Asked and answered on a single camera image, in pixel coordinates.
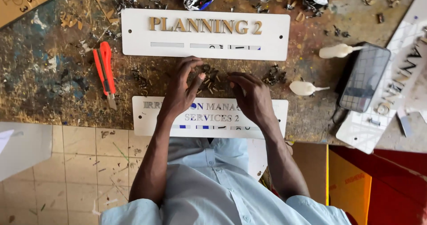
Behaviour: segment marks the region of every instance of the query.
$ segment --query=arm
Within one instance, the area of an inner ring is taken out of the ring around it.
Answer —
[[[129,202],[137,199],[150,199],[158,206],[161,205],[166,188],[170,129],[175,118],[190,107],[197,89],[205,79],[206,75],[200,73],[190,86],[187,85],[189,73],[195,72],[194,68],[202,64],[203,61],[200,58],[186,57],[177,65],[176,77],[169,83],[157,116],[153,137],[132,184]]]
[[[294,195],[309,197],[307,184],[293,160],[274,115],[270,89],[261,80],[242,72],[228,79],[243,114],[261,129],[266,140],[268,167],[274,188],[282,199]]]

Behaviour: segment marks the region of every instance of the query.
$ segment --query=light blue shirt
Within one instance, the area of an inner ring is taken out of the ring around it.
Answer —
[[[248,174],[246,139],[171,137],[159,209],[138,199],[102,213],[100,224],[350,225],[345,213],[297,195],[283,202]]]

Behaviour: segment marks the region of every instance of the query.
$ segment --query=wooden workbench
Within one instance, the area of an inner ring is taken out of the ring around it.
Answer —
[[[138,0],[149,4],[148,0]],[[182,0],[161,0],[168,9],[183,10]],[[263,4],[270,13],[291,16],[288,58],[276,62],[287,72],[286,84],[271,87],[273,99],[289,101],[286,140],[343,144],[334,136],[331,120],[336,107],[336,83],[345,59],[321,59],[319,48],[340,42],[355,44],[360,41],[385,46],[412,0],[402,0],[397,8],[387,7],[386,0],[377,0],[373,6],[361,0],[330,0],[330,7],[319,18],[295,21],[301,7],[283,9],[286,0],[271,0]],[[206,11],[254,13],[252,4],[258,0],[215,0]],[[71,14],[83,22],[61,27],[60,13]],[[377,24],[376,14],[383,12],[385,23]],[[34,21],[38,15],[40,22]],[[348,31],[349,38],[326,36],[324,30],[336,25]],[[52,0],[26,14],[0,31],[0,121],[43,124],[67,124],[101,128],[133,129],[131,98],[141,89],[131,69],[137,67],[142,76],[150,79],[150,96],[163,96],[168,83],[167,72],[177,59],[170,57],[125,56],[121,52],[121,38],[106,36],[105,31],[120,32],[120,24],[110,24],[95,0]],[[118,110],[108,106],[93,62],[91,48],[108,41],[113,49],[113,74],[116,81]],[[204,59],[225,77],[228,71],[250,72],[261,78],[268,73],[271,61]],[[314,97],[293,94],[289,84],[293,80],[313,82],[316,86],[330,86]],[[233,97],[227,84],[225,92],[209,91],[200,97]]]

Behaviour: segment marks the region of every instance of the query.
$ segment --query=smartphone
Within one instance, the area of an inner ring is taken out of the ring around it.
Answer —
[[[356,46],[363,46],[363,49],[351,53],[335,91],[339,93],[337,103],[340,107],[364,113],[372,101],[391,52],[368,42]]]

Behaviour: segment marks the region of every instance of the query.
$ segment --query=hand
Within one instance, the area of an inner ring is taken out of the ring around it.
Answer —
[[[185,57],[178,62],[174,77],[169,82],[166,96],[163,100],[157,119],[166,119],[172,122],[175,118],[187,110],[195,99],[197,90],[206,77],[205,73],[197,75],[188,87],[187,78],[190,72],[195,72],[195,67],[203,64],[197,57]]]
[[[238,105],[243,114],[259,128],[268,127],[277,121],[274,115],[270,89],[260,79],[243,72],[228,73],[227,79],[233,89]]]

